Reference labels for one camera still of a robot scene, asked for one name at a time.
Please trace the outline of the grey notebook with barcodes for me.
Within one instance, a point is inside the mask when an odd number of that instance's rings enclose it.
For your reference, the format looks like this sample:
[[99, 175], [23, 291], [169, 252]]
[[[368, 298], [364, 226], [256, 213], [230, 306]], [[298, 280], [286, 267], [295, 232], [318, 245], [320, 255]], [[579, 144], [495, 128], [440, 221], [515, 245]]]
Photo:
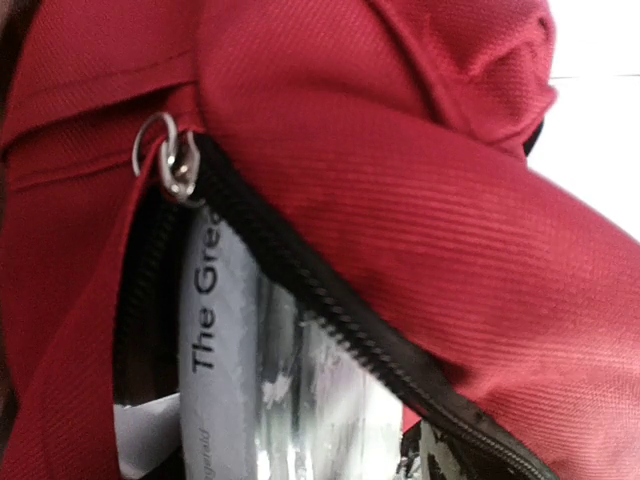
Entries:
[[399, 400], [199, 210], [180, 283], [179, 388], [190, 479], [393, 479]]

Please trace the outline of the pink roses designer book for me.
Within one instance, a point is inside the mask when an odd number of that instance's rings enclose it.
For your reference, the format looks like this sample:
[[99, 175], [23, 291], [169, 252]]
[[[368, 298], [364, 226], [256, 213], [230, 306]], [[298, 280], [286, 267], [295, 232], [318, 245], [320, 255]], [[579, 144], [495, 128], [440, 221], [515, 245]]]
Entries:
[[416, 423], [403, 434], [394, 479], [479, 478], [476, 469], [461, 456], [457, 446], [426, 422]]

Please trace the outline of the red backpack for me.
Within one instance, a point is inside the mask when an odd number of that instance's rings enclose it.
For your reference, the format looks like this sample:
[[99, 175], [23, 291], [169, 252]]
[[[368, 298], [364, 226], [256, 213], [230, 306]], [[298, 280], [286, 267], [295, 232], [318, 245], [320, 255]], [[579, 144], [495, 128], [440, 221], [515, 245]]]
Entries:
[[5, 479], [115, 479], [112, 343], [166, 108], [267, 269], [517, 479], [639, 475], [639, 246], [530, 171], [544, 1], [44, 1], [1, 134]]

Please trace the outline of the grey ianra magazine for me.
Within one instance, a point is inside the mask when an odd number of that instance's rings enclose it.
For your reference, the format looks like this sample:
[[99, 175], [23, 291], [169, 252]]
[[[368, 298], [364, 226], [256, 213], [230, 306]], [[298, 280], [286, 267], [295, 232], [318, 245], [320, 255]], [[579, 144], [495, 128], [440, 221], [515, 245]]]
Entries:
[[113, 410], [119, 468], [125, 479], [142, 479], [178, 449], [179, 393], [139, 405], [115, 404]]

